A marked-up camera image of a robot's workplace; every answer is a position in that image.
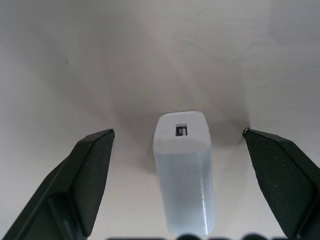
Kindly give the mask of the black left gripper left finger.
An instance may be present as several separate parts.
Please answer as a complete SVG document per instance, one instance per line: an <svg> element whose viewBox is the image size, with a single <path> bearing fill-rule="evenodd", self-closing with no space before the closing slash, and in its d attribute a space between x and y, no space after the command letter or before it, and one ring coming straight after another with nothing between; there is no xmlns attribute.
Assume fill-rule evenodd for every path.
<svg viewBox="0 0 320 240"><path fill-rule="evenodd" d="M5 240L86 240L105 192L115 131L76 143L42 181L4 235Z"/></svg>

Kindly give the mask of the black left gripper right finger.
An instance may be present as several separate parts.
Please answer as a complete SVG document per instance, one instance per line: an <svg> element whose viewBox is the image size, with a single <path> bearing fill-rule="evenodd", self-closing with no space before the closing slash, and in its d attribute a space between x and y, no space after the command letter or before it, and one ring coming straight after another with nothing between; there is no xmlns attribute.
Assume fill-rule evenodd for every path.
<svg viewBox="0 0 320 240"><path fill-rule="evenodd" d="M320 238L320 169L291 140L243 131L259 188L289 240Z"/></svg>

